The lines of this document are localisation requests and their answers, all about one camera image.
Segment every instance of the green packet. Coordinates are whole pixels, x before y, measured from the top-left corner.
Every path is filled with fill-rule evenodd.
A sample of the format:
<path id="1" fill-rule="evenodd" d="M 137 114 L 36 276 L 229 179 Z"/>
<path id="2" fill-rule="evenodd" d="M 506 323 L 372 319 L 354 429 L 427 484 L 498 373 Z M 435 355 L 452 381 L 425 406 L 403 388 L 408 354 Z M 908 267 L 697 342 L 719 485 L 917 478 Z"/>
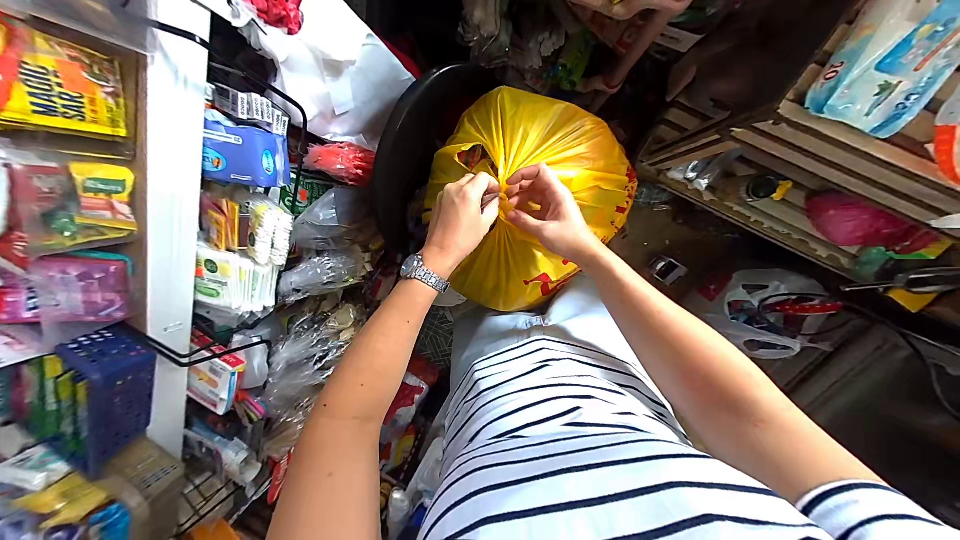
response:
<path id="1" fill-rule="evenodd" d="M 300 178 L 300 197 L 297 198 L 296 209 L 293 207 L 293 182 L 290 182 L 280 189 L 280 205 L 290 210 L 290 213 L 295 216 L 300 215 L 307 207 L 316 202 L 317 199 L 323 197 L 324 193 L 327 193 L 327 191 L 337 185 L 337 183 L 327 180 L 308 178 L 304 172 L 304 176 Z"/>

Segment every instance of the red plastic item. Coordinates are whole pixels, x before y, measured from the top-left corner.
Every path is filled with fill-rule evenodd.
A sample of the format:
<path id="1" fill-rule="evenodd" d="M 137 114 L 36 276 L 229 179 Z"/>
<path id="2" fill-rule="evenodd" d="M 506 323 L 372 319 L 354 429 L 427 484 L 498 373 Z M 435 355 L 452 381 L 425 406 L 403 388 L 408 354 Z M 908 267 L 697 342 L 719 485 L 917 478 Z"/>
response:
<path id="1" fill-rule="evenodd" d="M 303 27 L 301 0 L 250 0 L 256 14 L 270 26 L 287 29 L 287 34 L 295 36 Z"/>
<path id="2" fill-rule="evenodd" d="M 901 255 L 916 253 L 940 235 L 870 205 L 842 191 L 806 197 L 806 216 L 827 240 L 838 246 L 881 247 Z"/>
<path id="3" fill-rule="evenodd" d="M 324 171 L 350 185 L 366 186 L 373 175 L 376 152 L 352 142 L 311 146 L 303 166 Z"/>

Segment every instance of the black stripe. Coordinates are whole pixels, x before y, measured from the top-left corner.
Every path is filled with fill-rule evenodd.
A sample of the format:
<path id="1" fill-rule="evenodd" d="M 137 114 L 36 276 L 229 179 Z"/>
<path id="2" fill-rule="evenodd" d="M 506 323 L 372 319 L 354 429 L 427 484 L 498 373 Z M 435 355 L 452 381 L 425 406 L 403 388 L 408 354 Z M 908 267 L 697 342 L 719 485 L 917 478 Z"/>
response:
<path id="1" fill-rule="evenodd" d="M 450 395 L 451 395 L 451 396 L 456 396 L 456 395 L 457 395 L 457 392 L 460 391 L 460 389 L 463 387 L 464 383 L 465 383 L 468 379 L 470 379 L 470 376 L 469 376 L 469 375 L 470 375 L 471 373 L 475 373 L 476 365 L 477 365 L 478 363 L 480 363 L 480 362 L 485 362 L 485 361 L 487 361 L 487 360 L 489 360 L 489 359 L 492 359 L 492 358 L 496 358 L 497 356 L 506 355 L 507 353 L 510 353 L 510 352 L 515 351 L 515 350 L 517 350 L 517 349 L 526 347 L 527 345 L 530 345 L 531 343 L 540 341 L 540 340 L 544 339 L 544 337 L 545 337 L 545 336 L 542 336 L 542 335 L 538 335 L 538 336 L 531 337 L 531 338 L 529 338 L 529 339 L 524 340 L 524 341 L 521 342 L 521 343 L 517 343 L 516 345 L 513 345 L 513 346 L 511 346 L 511 347 L 508 347 L 507 349 L 504 349 L 504 350 L 502 350 L 502 351 L 497 351 L 496 353 L 492 353 L 492 354 L 486 355 L 486 356 L 484 356 L 484 357 L 482 357 L 482 358 L 474 361 L 474 362 L 473 362 L 472 364 L 470 364 L 470 366 L 468 367 L 467 376 L 466 376 L 466 377 L 463 377 L 462 379 L 460 379 L 460 382 L 457 383 L 457 389 L 454 390 L 454 391 L 452 391 L 452 392 L 450 392 Z"/>
<path id="2" fill-rule="evenodd" d="M 477 387 L 477 384 L 478 384 L 481 380 L 489 379 L 490 377 L 496 377 L 497 375 L 503 375 L 504 373 L 511 373 L 511 372 L 513 372 L 513 371 L 514 371 L 513 369 L 511 369 L 511 368 L 508 367 L 508 368 L 505 368 L 503 371 L 498 371 L 498 372 L 496 372 L 496 373 L 491 373 L 491 374 L 489 374 L 489 375 L 485 375 L 485 376 L 483 376 L 483 377 L 479 377 L 479 378 L 476 378 L 476 379 L 473 379 L 472 376 L 467 375 L 466 377 L 464 377 L 464 380 L 466 380 L 466 379 L 472 379 L 473 382 L 470 383 L 470 387 L 467 389 L 466 392 L 464 392 L 464 395 L 460 398 L 459 402 L 460 402 L 460 403 L 463 403 L 463 402 L 464 402 L 464 398 L 466 398 L 467 396 L 470 395 L 470 392 L 472 392 L 473 389 Z"/>
<path id="3" fill-rule="evenodd" d="M 584 364 L 585 366 L 595 367 L 595 368 L 597 368 L 597 369 L 602 369 L 602 370 L 605 370 L 605 371 L 609 371 L 609 372 L 612 372 L 612 373 L 616 373 L 616 374 L 619 374 L 619 375 L 623 375 L 623 376 L 629 377 L 629 378 L 631 378 L 631 379 L 637 379 L 637 376 L 634 375 L 633 373 L 630 373 L 629 371 L 621 371 L 621 370 L 616 369 L 616 368 L 612 368 L 612 367 L 608 367 L 608 366 L 604 366 L 604 365 L 598 365 L 598 364 L 590 363 L 590 362 L 587 362 L 587 361 L 584 361 L 584 360 L 578 360 L 577 358 L 569 358 L 569 357 L 568 357 L 568 358 L 553 358 L 553 359 L 557 359 L 557 360 L 559 360 L 559 359 L 570 360 L 571 362 L 577 362 L 578 364 Z"/>
<path id="4" fill-rule="evenodd" d="M 614 359 L 614 360 L 616 360 L 618 363 L 621 363 L 621 364 L 624 364 L 624 365 L 628 365 L 628 366 L 630 365 L 629 363 L 625 362 L 622 358 L 618 358 L 618 357 L 616 357 L 616 356 L 613 356 L 613 355 L 604 353 L 603 351 L 598 351 L 598 350 L 596 350 L 596 349 L 591 349 L 590 347 L 585 347 L 585 346 L 583 346 L 583 345 L 580 345 L 579 343 L 573 343 L 573 342 L 570 342 L 570 341 L 564 341 L 564 340 L 562 340 L 562 339 L 556 339 L 556 338 L 549 337 L 549 336 L 545 336 L 545 335 L 538 336 L 538 340 L 539 340 L 539 341 L 548 341 L 548 342 L 550 342 L 550 343 L 556 343 L 556 344 L 558 344 L 558 345 L 564 345 L 564 346 L 566 346 L 566 347 L 574 347 L 574 348 L 577 348 L 577 349 L 581 349 L 581 350 L 583 350 L 583 351 L 588 351 L 588 352 L 595 353 L 595 354 L 600 355 L 600 356 L 605 356 L 605 357 L 607 357 L 607 358 Z M 513 349 L 504 350 L 503 352 L 506 353 L 506 352 L 515 350 L 516 348 L 518 348 L 518 347 L 517 347 L 517 346 L 514 346 Z M 557 353 L 568 353 L 568 351 L 557 351 L 556 349 L 551 349 L 551 350 L 552 350 L 552 351 L 556 351 Z M 489 357 L 487 357 L 487 358 L 484 358 L 484 360 L 489 360 L 491 357 L 492 357 L 492 356 L 489 356 Z M 477 363 L 477 362 L 474 362 L 474 364 L 473 364 L 474 373 L 476 373 L 477 371 L 483 370 L 483 369 L 487 369 L 487 368 L 493 367 L 493 365 L 490 365 L 490 366 L 484 366 L 484 367 L 482 367 L 482 368 L 476 368 L 475 366 L 476 366 L 476 363 Z M 505 362 L 499 362 L 499 363 L 494 364 L 494 365 L 500 365 L 501 363 L 505 363 Z M 640 379 L 640 380 L 643 380 L 644 382 L 652 383 L 652 382 L 649 380 L 648 377 L 643 377 L 641 374 L 631 373 L 631 374 L 628 374 L 628 375 L 629 375 L 630 377 L 635 378 L 635 379 Z"/>
<path id="5" fill-rule="evenodd" d="M 452 480 L 449 484 L 445 485 L 440 491 L 438 491 L 438 492 L 437 492 L 437 495 L 434 496 L 433 499 L 434 499 L 434 501 L 439 501 L 439 500 L 440 500 L 440 496 L 441 496 L 442 494 L 446 493 L 447 491 L 449 491 L 454 485 L 456 485 L 458 482 L 460 482 L 460 480 L 465 479 L 465 478 L 467 478 L 467 477 L 471 477 L 471 476 L 475 475 L 476 473 L 480 473 L 480 472 L 482 472 L 482 471 L 489 471 L 490 469 L 496 469 L 496 468 L 498 468 L 498 467 L 509 467 L 510 465 L 519 465 L 519 464 L 521 464 L 521 463 L 532 463 L 532 462 L 534 462 L 534 461 L 541 461 L 541 460 L 543 460 L 543 459 L 551 459 L 551 458 L 553 458 L 553 457 L 561 457 L 561 456 L 563 456 L 563 455 L 574 455 L 574 454 L 579 454 L 579 453 L 582 453 L 582 452 L 591 452 L 591 451 L 594 451 L 594 450 L 604 450 L 604 449 L 607 449 L 607 448 L 613 448 L 613 447 L 616 447 L 616 446 L 623 446 L 623 445 L 627 445 L 627 444 L 659 443 L 659 442 L 661 442 L 661 441 L 658 441 L 658 440 L 656 440 L 656 439 L 632 439 L 632 440 L 619 441 L 619 442 L 615 442 L 615 443 L 612 443 L 612 444 L 606 444 L 606 445 L 601 445 L 601 446 L 591 446 L 591 447 L 586 447 L 586 448 L 577 448 L 577 449 L 574 449 L 574 450 L 567 450 L 567 451 L 565 451 L 565 452 L 557 452 L 557 453 L 555 453 L 555 454 L 540 454 L 540 455 L 535 455 L 535 456 L 533 456 L 533 457 L 525 457 L 525 458 L 523 458 L 523 459 L 515 459 L 515 460 L 513 460 L 513 461 L 500 461 L 500 462 L 497 462 L 497 463 L 488 463 L 487 465 L 481 465 L 481 466 L 477 467 L 476 469 L 471 469 L 469 472 L 464 473 L 461 477 Z M 452 478 L 452 474 L 453 474 L 453 471 L 450 471 L 449 473 L 446 474 L 446 477 L 447 477 L 448 479 L 450 479 L 450 478 Z"/>
<path id="6" fill-rule="evenodd" d="M 542 351 L 550 351 L 550 352 L 553 352 L 553 353 L 559 353 L 559 352 L 560 352 L 560 351 L 556 351 L 556 350 L 554 350 L 554 349 L 551 349 L 551 348 L 549 348 L 549 347 L 540 347 L 539 349 L 534 349 L 533 351 L 527 351 L 526 353 L 523 353 L 522 355 L 513 356 L 513 357 L 510 357 L 510 358 L 507 358 L 506 360 L 503 360 L 502 362 L 496 362 L 495 364 L 491 364 L 491 365 L 489 365 L 489 366 L 484 366 L 484 367 L 482 367 L 482 368 L 474 369 L 474 370 L 473 370 L 473 375 L 475 376 L 477 373 L 479 373 L 479 372 L 481 372 L 481 371 L 483 371 L 483 370 L 485 370 L 485 369 L 490 369 L 490 368 L 496 367 L 496 366 L 502 366 L 502 365 L 505 364 L 505 363 L 512 362 L 512 361 L 514 361 L 514 360 L 519 360 L 519 359 L 521 359 L 521 358 L 523 358 L 523 357 L 525 357 L 525 356 L 534 355 L 534 354 L 539 353 L 539 352 L 542 352 Z"/>
<path id="7" fill-rule="evenodd" d="M 557 420 L 558 418 L 563 418 L 563 417 L 565 417 L 567 414 L 570 414 L 570 413 L 572 413 L 572 412 L 576 412 L 576 411 L 578 411 L 578 410 L 580 410 L 580 409 L 581 409 L 581 407 L 579 407 L 579 406 L 574 406 L 574 407 L 572 407 L 572 408 L 569 408 L 569 409 L 565 410 L 564 412 L 558 412 L 557 414 L 553 414 L 553 415 L 551 415 L 551 416 L 547 416 L 546 418 L 541 418 L 541 419 L 539 419 L 539 420 L 534 420 L 533 422 L 527 422 L 526 424 L 524 424 L 524 425 L 522 425 L 522 426 L 517 426 L 516 428 L 513 428 L 513 429 L 511 429 L 511 430 L 506 430 L 506 431 L 500 433 L 499 435 L 494 435 L 494 436 L 491 437 L 491 438 L 493 438 L 493 439 L 502 439 L 503 437 L 507 437 L 507 436 L 513 435 L 514 433 L 517 433 L 517 432 L 519 432 L 519 431 L 526 430 L 526 429 L 528 429 L 528 428 L 532 428 L 533 426 L 539 426 L 540 424 L 546 424 L 547 422 L 553 422 L 554 420 Z"/>
<path id="8" fill-rule="evenodd" d="M 665 410 L 665 411 L 667 411 L 667 412 L 669 412 L 669 410 L 670 410 L 670 409 L 666 408 L 666 406 L 664 406 L 663 403 L 662 403 L 660 400 L 658 400 L 657 398 L 651 398 L 650 396 L 646 395 L 642 390 L 640 390 L 639 388 L 637 388 L 637 387 L 635 387 L 635 386 L 631 386 L 630 384 L 625 384 L 625 383 L 621 383 L 621 382 L 613 382 L 612 380 L 607 380 L 607 379 L 604 379 L 604 378 L 602 378 L 602 377 L 597 377 L 597 376 L 595 376 L 595 375 L 558 375 L 558 376 L 556 376 L 556 377 L 548 377 L 548 379 L 551 379 L 551 380 L 553 380 L 553 379 L 575 379 L 575 378 L 580 378 L 580 377 L 586 377 L 586 378 L 589 378 L 589 379 L 601 380 L 601 381 L 607 382 L 607 383 L 609 383 L 609 384 L 615 384 L 616 386 L 619 386 L 620 388 L 623 388 L 624 390 L 633 390 L 633 391 L 635 391 L 637 394 L 639 394 L 640 396 L 643 396 L 647 401 L 651 402 L 652 405 L 656 405 L 656 406 L 662 408 L 663 410 Z M 663 414 L 662 412 L 660 412 L 660 411 L 658 411 L 658 410 L 653 410 L 653 409 L 651 409 L 650 412 L 656 414 L 657 416 L 659 416 L 659 417 L 660 417 L 661 419 L 663 419 L 663 420 L 669 420 L 669 419 L 670 419 L 669 416 L 667 416 L 666 414 Z"/>
<path id="9" fill-rule="evenodd" d="M 755 520 L 750 518 L 741 518 L 739 516 L 724 516 L 719 514 L 701 514 L 696 517 L 687 518 L 679 522 L 671 523 L 670 525 L 665 525 L 660 528 L 653 528 L 644 532 L 638 532 L 635 534 L 627 534 L 626 536 L 618 536 L 615 539 L 611 540 L 621 540 L 630 538 L 631 540 L 656 540 L 657 538 L 665 538 L 667 536 L 673 536 L 680 532 L 691 530 L 692 528 L 702 527 L 704 525 L 710 525 L 713 523 L 736 523 L 738 525 L 752 525 L 755 527 L 788 527 L 788 528 L 811 528 L 817 527 L 812 523 L 775 523 L 763 520 Z"/>
<path id="10" fill-rule="evenodd" d="M 497 416 L 496 418 L 490 420 L 488 423 L 484 424 L 484 425 L 481 426 L 480 428 L 477 428 L 477 429 L 473 432 L 473 436 L 470 438 L 469 441 L 467 441 L 467 444 L 470 444 L 471 442 L 475 441 L 476 438 L 477 438 L 478 436 L 480 436 L 480 433 L 483 432 L 483 430 L 485 430 L 486 428 L 489 428 L 489 427 L 492 426 L 493 424 L 496 424 L 497 422 L 499 422 L 499 421 L 501 421 L 501 420 L 503 420 L 503 419 L 505 419 L 505 418 L 509 418 L 509 417 L 511 417 L 511 416 L 519 413 L 519 412 L 523 412 L 524 410 L 533 408 L 533 407 L 535 407 L 535 406 L 547 404 L 547 403 L 550 403 L 550 402 L 555 402 L 555 401 L 558 401 L 558 400 L 598 400 L 598 401 L 601 401 L 601 402 L 603 402 L 603 403 L 605 403 L 605 404 L 613 405 L 613 404 L 611 404 L 610 402 L 608 402 L 607 400 L 601 400 L 600 398 L 597 398 L 597 397 L 595 397 L 595 396 L 590 396 L 590 395 L 587 395 L 587 394 L 582 394 L 582 395 L 577 395 L 577 396 L 550 396 L 549 398 L 542 399 L 542 400 L 540 400 L 540 401 L 538 401 L 538 402 L 533 402 L 533 403 L 531 403 L 531 404 L 527 404 L 527 405 L 524 405 L 524 406 L 522 406 L 522 407 L 518 407 L 518 408 L 515 408 L 515 409 L 512 409 L 512 410 L 509 410 L 509 411 L 501 414 L 500 416 Z M 501 436 L 495 436 L 495 437 L 489 437 L 489 438 L 490 438 L 490 439 L 502 439 L 503 437 L 501 437 Z"/>
<path id="11" fill-rule="evenodd" d="M 639 394 L 643 399 L 645 399 L 645 400 L 647 400 L 648 402 L 650 402 L 649 405 L 656 405 L 656 406 L 662 408 L 663 410 L 665 410 L 666 412 L 668 412 L 668 413 L 670 412 L 670 409 L 668 409 L 668 408 L 666 407 L 666 405 L 663 404 L 663 402 L 661 402 L 661 401 L 658 400 L 657 398 L 651 398 L 650 396 L 648 396 L 648 395 L 646 395 L 645 393 L 643 393 L 643 391 L 640 390 L 639 388 L 637 388 L 636 386 L 633 386 L 633 385 L 631 385 L 631 384 L 626 384 L 626 383 L 624 383 L 624 382 L 614 382 L 613 384 L 616 384 L 617 386 L 619 386 L 620 388 L 623 388 L 624 390 L 633 390 L 633 391 L 635 391 L 637 394 Z M 661 412 L 659 412 L 659 411 L 657 411 L 657 410 L 650 409 L 650 411 L 651 411 L 651 412 L 655 412 L 655 413 L 657 413 L 658 415 L 663 416 L 663 419 L 664 419 L 664 420 L 670 418 L 670 416 L 668 416 L 667 414 L 663 414 L 663 413 L 661 413 Z"/>
<path id="12" fill-rule="evenodd" d="M 576 440 L 576 439 L 586 439 L 586 438 L 590 438 L 590 437 L 603 437 L 603 436 L 607 436 L 607 435 L 626 435 L 626 434 L 627 434 L 627 433 L 624 433 L 624 432 L 621 432 L 621 431 L 608 431 L 608 432 L 605 432 L 605 433 L 587 433 L 587 434 L 581 434 L 581 435 L 574 435 L 574 436 L 572 436 L 572 437 L 565 437 L 565 438 L 563 438 L 563 439 L 551 439 L 551 440 L 540 441 L 540 442 L 537 442 L 537 443 L 534 443 L 534 444 L 528 444 L 528 445 L 524 445 L 524 446 L 517 446 L 517 447 L 513 447 L 513 448 L 505 448 L 505 449 L 502 449 L 502 450 L 497 450 L 497 451 L 489 452 L 489 453 L 486 453 L 486 454 L 473 455 L 473 456 L 471 456 L 469 459 L 464 460 L 463 462 L 459 463 L 456 467 L 454 467 L 453 469 L 451 469 L 450 472 L 445 475 L 445 478 L 450 478 L 450 477 L 452 477 L 452 476 L 453 476 L 453 473 L 456 473 L 458 470 L 460 470 L 461 467 L 463 467 L 464 465 L 466 465 L 466 464 L 468 464 L 468 463 L 471 463 L 474 459 L 480 459 L 481 457 L 487 457 L 487 456 L 489 456 L 489 455 L 505 454 L 506 452 L 512 452 L 512 451 L 514 451 L 514 450 L 525 450 L 525 449 L 534 448 L 534 447 L 537 447 L 537 446 L 543 446 L 543 445 L 553 444 L 553 443 L 562 443 L 562 442 L 572 441 L 572 440 Z M 504 440 L 508 440 L 508 439 L 510 439 L 510 438 L 512 438 L 512 437 L 515 437 L 515 436 L 516 436 L 516 435 L 511 435 L 510 437 L 507 437 L 507 439 L 499 439 L 499 440 L 496 440 L 496 441 L 493 441 L 493 442 L 503 442 Z M 683 446 L 683 445 L 681 445 L 680 443 L 675 443 L 675 442 L 672 442 L 672 441 L 658 441 L 658 442 L 666 443 L 666 444 L 675 444 L 675 445 Z M 476 451 L 478 451 L 478 450 L 483 450 L 484 448 L 487 448 L 487 447 L 489 447 L 489 446 L 490 446 L 490 444 L 486 444 L 486 445 L 483 445 L 483 446 L 481 446 L 481 447 L 474 448 L 474 449 L 472 449 L 472 450 L 470 450 L 470 451 L 468 451 L 468 452 L 464 452 L 463 454 L 458 455 L 457 458 L 460 459 L 460 458 L 466 457 L 468 454 L 471 454 L 471 453 L 476 452 Z"/>
<path id="13" fill-rule="evenodd" d="M 636 426 L 623 426 L 621 424 L 600 424 L 596 422 L 567 422 L 564 426 L 570 426 L 571 428 L 607 428 L 609 430 L 629 430 L 636 431 L 637 433 L 646 433 L 652 435 L 650 431 L 641 430 Z"/>
<path id="14" fill-rule="evenodd" d="M 522 485 L 529 482 L 539 481 L 542 479 L 550 479 L 554 477 L 559 477 L 562 475 L 571 475 L 574 473 L 583 473 L 585 471 L 593 471 L 596 469 L 606 469 L 608 467 L 617 467 L 620 465 L 633 465 L 637 463 L 644 463 L 648 461 L 660 461 L 665 459 L 712 459 L 709 455 L 706 454 L 661 454 L 661 455 L 644 455 L 641 457 L 628 457 L 624 459 L 615 459 L 613 461 L 601 461 L 599 463 L 590 463 L 587 465 L 576 465 L 573 467 L 564 467 L 563 469 L 557 469 L 555 471 L 548 471 L 546 473 L 541 473 L 539 475 L 533 475 L 531 477 L 526 477 L 522 479 L 512 479 L 505 482 L 500 482 L 496 484 L 485 485 L 476 491 L 471 492 L 468 495 L 460 498 L 456 502 L 452 503 L 437 516 L 437 519 L 433 521 L 430 525 L 430 528 L 427 529 L 426 534 L 423 535 L 424 538 L 430 537 L 430 532 L 437 526 L 437 524 L 446 517 L 450 512 L 455 510 L 460 505 L 466 503 L 471 499 L 475 499 L 481 495 L 491 493 L 500 489 L 506 489 L 508 487 L 514 487 L 517 485 Z"/>
<path id="15" fill-rule="evenodd" d="M 880 516 L 874 516 L 870 519 L 863 520 L 860 523 L 854 525 L 853 527 L 848 528 L 847 530 L 843 531 L 843 533 L 840 534 L 840 536 L 837 536 L 836 540 L 847 540 L 848 538 L 850 538 L 851 534 L 854 534 L 858 530 L 864 527 L 873 525 L 874 523 L 879 523 L 884 521 L 920 521 L 924 523 L 929 523 L 931 525 L 936 525 L 939 527 L 944 526 L 944 524 L 942 523 L 938 523 L 933 520 L 928 520 L 926 518 L 922 518 L 920 516 L 914 516 L 911 514 L 883 514 Z"/>
<path id="16" fill-rule="evenodd" d="M 813 512 L 817 509 L 817 507 L 825 503 L 828 499 L 832 497 L 836 497 L 837 495 L 855 491 L 857 489 L 879 489 L 881 491 L 889 491 L 890 493 L 903 495 L 901 492 L 897 491 L 896 489 L 890 486 L 880 485 L 878 483 L 873 483 L 873 482 L 848 483 L 844 485 L 838 485 L 836 487 L 831 487 L 830 489 L 825 490 L 823 493 L 817 495 L 813 499 L 810 499 L 809 501 L 807 501 L 806 504 L 804 504 L 804 507 L 800 509 L 800 513 L 802 513 L 806 517 L 810 517 L 810 515 L 813 514 Z"/>
<path id="17" fill-rule="evenodd" d="M 511 382 L 514 382 L 515 380 L 522 379 L 522 378 L 524 378 L 524 377 L 526 377 L 526 376 L 528 376 L 528 375 L 530 375 L 530 374 L 532 374 L 532 373 L 536 373 L 536 372 L 538 372 L 539 370 L 541 370 L 541 369 L 543 369 L 543 368 L 545 368 L 545 367 L 549 367 L 549 366 L 548 366 L 547 364 L 543 364 L 542 366 L 540 366 L 540 367 L 535 367 L 534 369 L 532 369 L 532 370 L 530 370 L 530 371 L 528 371 L 528 372 L 521 373 L 520 375 L 517 375 L 516 377 L 511 377 L 511 378 L 509 378 L 509 379 L 507 379 L 507 380 L 502 380 L 501 382 L 498 382 L 497 384 L 495 384 L 495 385 L 493 385 L 493 386 L 491 386 L 491 387 L 489 387 L 489 388 L 484 388 L 483 390 L 480 390 L 480 391 L 477 392 L 477 394 L 476 394 L 475 396 L 473 396 L 472 398 L 469 398 L 469 399 L 467 399 L 467 400 L 461 401 L 460 404 L 457 405 L 457 410 L 453 413 L 453 416 L 456 417 L 457 414 L 460 414 L 460 410 L 463 409 L 464 405 L 472 402 L 473 400 L 479 398 L 480 396 L 486 394 L 487 392 L 490 392 L 491 390 L 495 390 L 496 388 L 499 388 L 500 386 L 503 386 L 504 384 L 509 384 L 509 383 L 511 383 Z"/>
<path id="18" fill-rule="evenodd" d="M 460 427 L 457 428 L 456 431 L 453 433 L 453 435 L 450 436 L 447 440 L 452 441 L 453 439 L 457 438 L 457 435 L 460 434 L 460 431 L 462 431 L 462 430 L 470 423 L 470 421 L 473 420 L 473 417 L 476 416 L 477 413 L 480 412 L 480 409 L 482 409 L 483 407 L 485 407 L 485 406 L 487 406 L 487 405 L 492 404 L 493 402 L 496 402 L 497 400 L 501 400 L 501 399 L 503 399 L 503 398 L 509 398 L 510 396 L 515 396 L 516 394 L 519 394 L 519 393 L 522 393 L 522 392 L 527 392 L 527 391 L 530 391 L 530 390 L 542 390 L 543 388 L 560 388 L 560 387 L 565 387 L 565 386 L 566 386 L 566 387 L 576 387 L 576 388 L 593 388 L 594 390 L 601 390 L 601 391 L 604 391 L 604 392 L 611 392 L 611 393 L 613 393 L 613 394 L 617 394 L 617 395 L 619 395 L 619 396 L 623 396 L 623 397 L 628 398 L 628 399 L 635 399 L 635 398 L 634 398 L 633 396 L 631 396 L 630 394 L 627 394 L 627 393 L 622 392 L 622 391 L 620 391 L 620 390 L 614 390 L 614 389 L 612 389 L 612 388 L 603 388 L 603 387 L 601 387 L 601 386 L 592 386 L 592 385 L 589 385 L 589 384 L 574 384 L 574 383 L 572 383 L 572 382 L 555 382 L 555 383 L 553 383 L 553 384 L 541 384 L 540 386 L 530 386 L 530 387 L 528 387 L 528 388 L 521 388 L 521 389 L 519 389 L 519 390 L 517 390 L 517 391 L 514 391 L 514 392 L 511 392 L 511 393 L 509 393 L 509 394 L 502 394 L 502 395 L 500 395 L 500 396 L 497 396 L 497 397 L 493 398 L 492 400 L 489 400 L 488 402 L 484 402 L 484 403 L 480 404 L 480 406 L 476 407 L 476 408 L 473 410 L 473 412 L 471 412 L 471 414 L 469 415 L 469 417 L 467 418 L 467 420 L 464 420 L 464 422 L 460 425 Z M 454 424 L 456 424 L 456 422 L 457 422 L 457 419 L 454 418 L 453 420 L 451 420 L 451 421 L 449 422 L 449 425 L 450 425 L 450 426 L 453 426 Z"/>
<path id="19" fill-rule="evenodd" d="M 566 512 L 568 510 L 579 510 L 581 508 L 592 508 L 595 506 L 602 506 L 604 504 L 619 503 L 621 501 L 636 499 L 638 497 L 644 497 L 646 495 L 652 495 L 654 493 L 662 493 L 664 491 L 669 491 L 671 489 L 679 489 L 679 488 L 716 489 L 720 491 L 728 491 L 728 492 L 735 491 L 738 493 L 751 493 L 751 494 L 766 495 L 769 497 L 779 498 L 777 494 L 774 493 L 773 491 L 770 491 L 769 489 L 766 489 L 766 488 L 760 488 L 760 487 L 749 487 L 745 485 L 737 485 L 737 484 L 731 484 L 731 483 L 713 483 L 713 482 L 695 482 L 695 481 L 666 482 L 666 483 L 661 483 L 656 485 L 640 487 L 637 489 L 631 489 L 630 491 L 624 491 L 621 493 L 612 493 L 610 495 L 604 495 L 603 497 L 596 497 L 593 499 L 583 499 L 582 501 L 571 501 L 568 503 L 549 504 L 546 506 L 539 506 L 537 508 L 529 508 L 527 510 L 517 510 L 513 512 L 506 512 L 503 514 L 492 515 L 480 521 L 474 522 L 467 527 L 461 528 L 460 530 L 451 534 L 449 537 L 463 538 L 466 534 L 474 532 L 475 530 L 481 527 L 485 527 L 487 525 L 494 525 L 497 523 L 505 523 L 510 521 L 522 520 L 526 518 L 533 518 L 533 517 L 542 516 L 545 514 L 556 514 L 560 512 Z M 810 525 L 804 524 L 803 527 L 810 527 Z"/>

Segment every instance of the blue box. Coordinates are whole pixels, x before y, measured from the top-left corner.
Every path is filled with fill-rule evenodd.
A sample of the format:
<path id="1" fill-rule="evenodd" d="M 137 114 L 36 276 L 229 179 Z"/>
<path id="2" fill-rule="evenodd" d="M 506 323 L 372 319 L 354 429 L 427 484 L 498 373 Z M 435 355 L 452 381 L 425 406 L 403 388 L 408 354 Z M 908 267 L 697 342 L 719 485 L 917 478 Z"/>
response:
<path id="1" fill-rule="evenodd" d="M 282 187 L 289 184 L 287 137 L 260 128 L 204 121 L 204 178 L 216 182 Z"/>

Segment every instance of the yellow label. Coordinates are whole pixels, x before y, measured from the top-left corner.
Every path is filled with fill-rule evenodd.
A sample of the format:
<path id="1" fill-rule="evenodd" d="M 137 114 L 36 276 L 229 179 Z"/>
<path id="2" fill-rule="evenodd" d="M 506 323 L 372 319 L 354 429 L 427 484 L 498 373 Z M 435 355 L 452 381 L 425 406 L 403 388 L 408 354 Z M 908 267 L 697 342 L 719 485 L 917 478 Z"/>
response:
<path id="1" fill-rule="evenodd" d="M 2 17 L 0 120 L 23 127 L 127 136 L 120 63 Z"/>
<path id="2" fill-rule="evenodd" d="M 77 223 L 136 231 L 130 206 L 133 171 L 121 165 L 72 161 L 70 175 L 77 186 Z"/>

